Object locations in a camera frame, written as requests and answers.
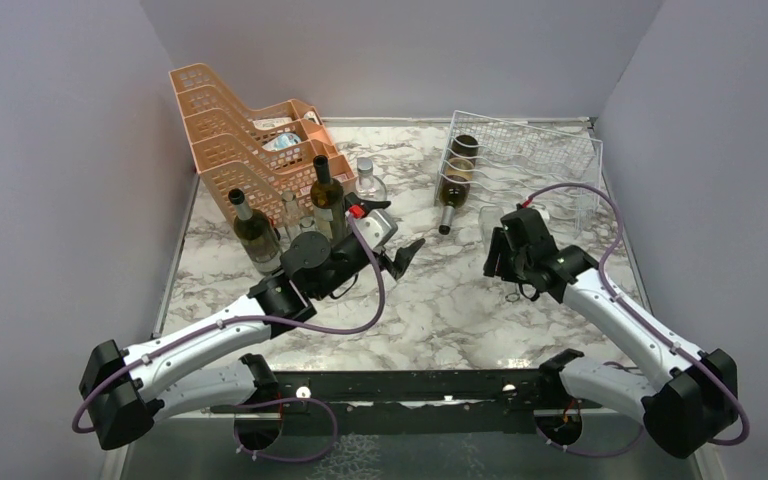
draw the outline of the clear glass bottle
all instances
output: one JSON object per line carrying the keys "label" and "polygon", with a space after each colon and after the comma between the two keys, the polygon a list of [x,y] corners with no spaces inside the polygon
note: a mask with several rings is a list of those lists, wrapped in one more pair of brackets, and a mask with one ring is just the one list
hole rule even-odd
{"label": "clear glass bottle", "polygon": [[361,200],[383,202],[387,200],[387,186],[372,174],[372,160],[358,158],[358,178],[355,179],[355,193]]}
{"label": "clear glass bottle", "polygon": [[316,229],[335,245],[348,235],[346,212],[343,210],[343,186],[331,177],[328,157],[317,155],[313,159],[316,181],[310,187],[310,203]]}
{"label": "clear glass bottle", "polygon": [[302,215],[302,209],[296,200],[296,194],[292,190],[284,190],[284,193],[281,194],[281,201],[284,202],[284,228],[287,230],[287,237],[292,242],[302,233],[299,222],[304,215]]}
{"label": "clear glass bottle", "polygon": [[281,246],[275,229],[263,212],[251,208],[242,190],[235,188],[228,192],[228,200],[234,206],[234,233],[243,244],[258,272],[268,275],[281,267]]}

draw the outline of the bottle in rack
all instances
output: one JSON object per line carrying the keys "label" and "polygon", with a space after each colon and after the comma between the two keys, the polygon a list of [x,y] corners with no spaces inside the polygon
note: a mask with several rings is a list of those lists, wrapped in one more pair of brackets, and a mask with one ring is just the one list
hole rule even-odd
{"label": "bottle in rack", "polygon": [[281,194],[281,201],[284,202],[284,228],[287,230],[287,237],[292,242],[301,232],[299,222],[302,219],[302,209],[296,200],[296,194],[292,190],[284,190]]}
{"label": "bottle in rack", "polygon": [[358,178],[355,180],[355,193],[361,200],[383,202],[387,200],[387,186],[380,178],[372,174],[372,160],[358,158]]}
{"label": "bottle in rack", "polygon": [[346,213],[343,210],[343,186],[331,178],[328,157],[317,155],[313,159],[316,181],[310,187],[310,203],[316,229],[334,245],[348,235]]}
{"label": "bottle in rack", "polygon": [[260,210],[251,208],[239,188],[228,192],[228,200],[237,212],[234,233],[243,244],[254,268],[264,275],[278,270],[281,267],[281,246],[269,217]]}
{"label": "bottle in rack", "polygon": [[447,162],[443,165],[443,178],[440,183],[438,198],[443,204],[443,217],[440,219],[441,234],[448,235],[452,231],[452,219],[455,209],[466,203],[469,195],[469,181],[472,180],[472,170],[475,168],[475,157],[478,156],[478,141],[469,135],[458,135],[452,140]]}

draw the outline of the wine bottle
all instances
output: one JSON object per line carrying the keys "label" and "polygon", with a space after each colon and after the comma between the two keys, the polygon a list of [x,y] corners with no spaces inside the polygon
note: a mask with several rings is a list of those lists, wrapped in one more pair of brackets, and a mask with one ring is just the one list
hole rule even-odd
{"label": "wine bottle", "polygon": [[228,200],[234,206],[234,233],[251,258],[254,268],[267,275],[281,267],[281,246],[272,223],[263,212],[251,208],[242,190],[228,192]]}
{"label": "wine bottle", "polygon": [[466,203],[469,195],[469,181],[475,168],[478,155],[478,142],[469,135],[459,135],[452,140],[448,163],[443,165],[443,180],[440,183],[438,198],[443,204],[443,217],[437,231],[448,235],[452,231],[452,219],[455,209]]}
{"label": "wine bottle", "polygon": [[335,245],[348,235],[346,212],[343,210],[343,186],[331,178],[328,157],[317,155],[313,159],[316,181],[310,187],[310,203],[316,229]]}

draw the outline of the marble surface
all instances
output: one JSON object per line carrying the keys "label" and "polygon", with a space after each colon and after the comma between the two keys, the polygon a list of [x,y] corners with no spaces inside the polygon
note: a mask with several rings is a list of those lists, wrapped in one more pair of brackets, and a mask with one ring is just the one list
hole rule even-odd
{"label": "marble surface", "polygon": [[[587,134],[583,125],[541,126]],[[427,243],[398,283],[385,273],[384,315],[368,332],[347,337],[297,329],[217,364],[248,352],[263,354],[275,370],[525,368],[536,367],[567,347],[598,359],[627,362],[595,327],[548,295],[534,303],[524,298],[509,302],[505,299],[509,287],[482,275],[485,253],[478,212],[485,203],[468,201],[456,216],[452,233],[437,233],[441,209],[434,205],[433,193],[448,125],[329,125],[329,131],[353,167],[357,157],[371,157],[376,173],[387,184],[393,202],[388,212],[399,224],[390,249],[418,238]],[[514,200],[506,199],[509,205]],[[604,207],[578,236],[565,220],[552,218],[549,227],[559,245],[576,243],[595,257],[616,233],[612,215]],[[610,260],[608,270],[623,289],[637,296],[624,249]],[[259,278],[201,185],[163,334],[230,304]],[[317,302],[319,313],[309,322],[357,326],[372,316],[376,302],[375,280],[366,269],[345,297]]]}

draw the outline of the wire rack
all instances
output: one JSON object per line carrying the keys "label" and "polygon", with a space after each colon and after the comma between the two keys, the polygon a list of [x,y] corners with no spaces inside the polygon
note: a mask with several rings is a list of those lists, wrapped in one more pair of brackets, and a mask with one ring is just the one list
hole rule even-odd
{"label": "wire rack", "polygon": [[[601,185],[600,140],[455,111],[437,175],[435,202],[439,203],[452,142],[459,135],[470,135],[479,145],[467,203],[509,208],[528,193],[559,182]],[[581,189],[558,189],[541,195],[535,204],[553,220],[571,222],[578,234],[596,211],[598,198]]]}

